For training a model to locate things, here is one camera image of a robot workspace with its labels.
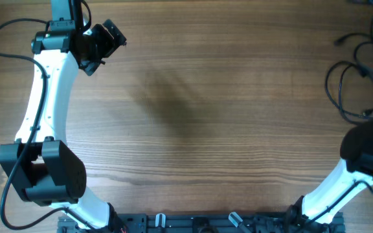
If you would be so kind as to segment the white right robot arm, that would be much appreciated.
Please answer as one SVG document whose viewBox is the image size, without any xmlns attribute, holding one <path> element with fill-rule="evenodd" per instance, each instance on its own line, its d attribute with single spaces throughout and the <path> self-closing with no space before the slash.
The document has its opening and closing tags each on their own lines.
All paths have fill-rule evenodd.
<svg viewBox="0 0 373 233">
<path fill-rule="evenodd" d="M 362 190 L 373 194 L 373 119 L 352 128 L 340 147 L 341 159 L 314 191 L 289 207 L 284 224 L 323 231 L 351 199 Z"/>
</svg>

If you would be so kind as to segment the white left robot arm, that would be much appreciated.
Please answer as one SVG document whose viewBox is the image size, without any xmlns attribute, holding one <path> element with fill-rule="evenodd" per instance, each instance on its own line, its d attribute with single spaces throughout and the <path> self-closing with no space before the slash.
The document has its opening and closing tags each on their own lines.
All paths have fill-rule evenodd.
<svg viewBox="0 0 373 233">
<path fill-rule="evenodd" d="M 78 72 L 92 75 L 126 37 L 110 20 L 93 25 L 84 0 L 53 1 L 51 9 L 31 43 L 34 78 L 25 117 L 14 142 L 0 147 L 6 187 L 24 202 L 63 212 L 72 223 L 62 232 L 127 232 L 113 206 L 88 188 L 85 166 L 65 133 Z"/>
</svg>

